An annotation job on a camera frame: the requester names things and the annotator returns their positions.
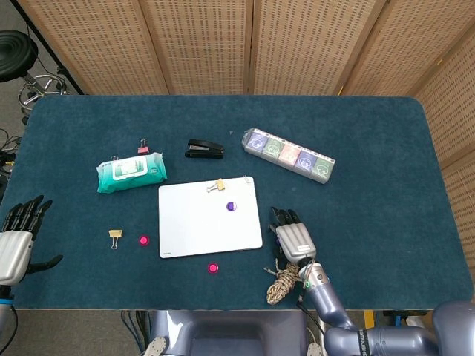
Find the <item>black stapler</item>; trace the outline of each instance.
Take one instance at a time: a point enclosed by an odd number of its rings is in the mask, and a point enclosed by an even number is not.
[[[185,157],[188,158],[223,158],[224,147],[201,139],[190,139]]]

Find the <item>stool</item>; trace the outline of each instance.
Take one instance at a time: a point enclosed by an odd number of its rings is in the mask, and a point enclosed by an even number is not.
[[[23,78],[25,84],[18,93],[18,100],[23,113],[27,115],[39,98],[68,94],[63,78],[51,73],[32,77],[28,73],[36,58],[38,47],[28,35],[14,30],[0,31],[0,82]],[[48,90],[54,82],[56,90]]]

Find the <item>colorful packets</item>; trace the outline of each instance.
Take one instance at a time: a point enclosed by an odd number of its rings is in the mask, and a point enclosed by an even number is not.
[[[335,165],[334,159],[257,128],[246,131],[242,144],[246,152],[320,183],[328,181]]]

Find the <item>tangled rope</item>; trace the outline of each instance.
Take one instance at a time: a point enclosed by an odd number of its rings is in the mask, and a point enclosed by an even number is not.
[[[295,282],[300,280],[298,276],[298,266],[294,263],[287,263],[285,269],[279,269],[278,260],[275,259],[275,270],[264,268],[277,277],[277,280],[267,289],[267,303],[275,305],[279,303],[294,288]]]

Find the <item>teal cloth surface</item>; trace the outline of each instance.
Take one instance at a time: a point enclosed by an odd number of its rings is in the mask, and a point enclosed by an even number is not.
[[[330,181],[245,153],[240,140],[251,127],[336,159]],[[160,259],[158,185],[96,191],[95,167],[136,155],[141,139],[163,152],[162,184],[254,177],[263,248]],[[185,158],[189,139],[223,145],[224,158]],[[32,262],[64,259],[14,288],[21,308],[294,308],[300,288],[266,304],[272,205],[298,212],[348,309],[431,309],[472,295],[424,111],[409,98],[48,97],[31,114],[0,217],[39,194],[53,205]],[[112,228],[123,230],[115,251]],[[151,238],[146,247],[142,234]],[[207,272],[210,262],[217,274]]]

